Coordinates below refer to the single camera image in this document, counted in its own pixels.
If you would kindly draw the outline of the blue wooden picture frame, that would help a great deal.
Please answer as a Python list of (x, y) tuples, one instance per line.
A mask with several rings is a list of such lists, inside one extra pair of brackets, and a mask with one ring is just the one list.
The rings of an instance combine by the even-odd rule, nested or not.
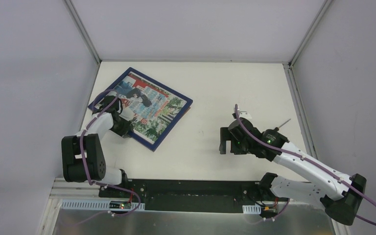
[(135, 139), (136, 141), (138, 141), (139, 143), (141, 143), (142, 145), (144, 145), (145, 147), (147, 147), (148, 149), (150, 149), (151, 151), (155, 151), (158, 146), (162, 143), (162, 141), (165, 139), (165, 137), (169, 134), (169, 132), (172, 130), (172, 128), (176, 125), (176, 123), (182, 118), (185, 110), (191, 106), (191, 104), (193, 103), (192, 99), (190, 99), (189, 97), (175, 91), (174, 89), (164, 85), (163, 83), (141, 73), (140, 71), (132, 68), (132, 67), (129, 67), (118, 79), (116, 79), (108, 88), (106, 88), (106, 91), (107, 91), (107, 94), (105, 95), (97, 95), (88, 105), (88, 109), (91, 110), (93, 112), (93, 109), (95, 107), (99, 107), (99, 104), (101, 103), (102, 99), (105, 98), (105, 96), (107, 95), (113, 95), (113, 96), (117, 96), (119, 97), (119, 94), (118, 92), (114, 89), (114, 86), (121, 80), (123, 79), (128, 73), (130, 72), (135, 72), (137, 75), (141, 75), (142, 77), (150, 80), (150, 81), (153, 81), (154, 83), (157, 83), (158, 85), (170, 90), (171, 92), (173, 92), (174, 94), (182, 97), (183, 99), (186, 99), (188, 101), (188, 103), (185, 105), (185, 107), (182, 109), (182, 111), (180, 112), (180, 114), (177, 116), (176, 120), (165, 130), (165, 132), (163, 133), (163, 135), (159, 138), (159, 140), (154, 143), (154, 144), (149, 144), (147, 141), (141, 139), (140, 137), (136, 136), (135, 133), (134, 133), (134, 130), (133, 132), (130, 134), (129, 137)]

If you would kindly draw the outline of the black yellow screwdriver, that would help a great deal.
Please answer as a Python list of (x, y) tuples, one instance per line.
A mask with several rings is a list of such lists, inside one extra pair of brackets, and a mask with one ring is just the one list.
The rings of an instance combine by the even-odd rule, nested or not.
[(286, 120), (285, 122), (283, 122), (282, 124), (280, 124), (279, 126), (275, 127), (275, 131), (279, 131), (283, 126), (285, 126), (288, 122), (290, 122), (291, 119), (289, 118), (288, 120)]

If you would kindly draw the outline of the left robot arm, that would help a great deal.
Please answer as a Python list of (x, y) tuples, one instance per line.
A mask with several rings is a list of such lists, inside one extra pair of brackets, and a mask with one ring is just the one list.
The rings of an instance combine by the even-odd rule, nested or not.
[(99, 107), (93, 109), (91, 120), (72, 136), (61, 140), (63, 177), (67, 182), (95, 182), (111, 185), (111, 192), (118, 198), (129, 194), (130, 185), (123, 181), (122, 169), (106, 164), (101, 139), (108, 131), (127, 138), (133, 130), (130, 121), (120, 116), (123, 110), (120, 98), (107, 95)]

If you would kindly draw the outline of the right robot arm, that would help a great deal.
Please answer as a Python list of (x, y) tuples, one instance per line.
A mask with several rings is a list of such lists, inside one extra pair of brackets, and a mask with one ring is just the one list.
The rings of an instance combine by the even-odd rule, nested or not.
[(233, 113), (234, 121), (220, 128), (220, 154), (226, 145), (235, 155), (252, 154), (257, 158), (282, 165), (305, 178), (293, 181), (267, 172), (258, 184), (258, 194), (266, 201), (274, 197), (290, 198), (322, 209), (333, 220), (353, 224), (365, 192), (367, 180), (360, 174), (339, 172), (302, 152), (279, 128), (260, 132), (246, 118), (246, 112)]

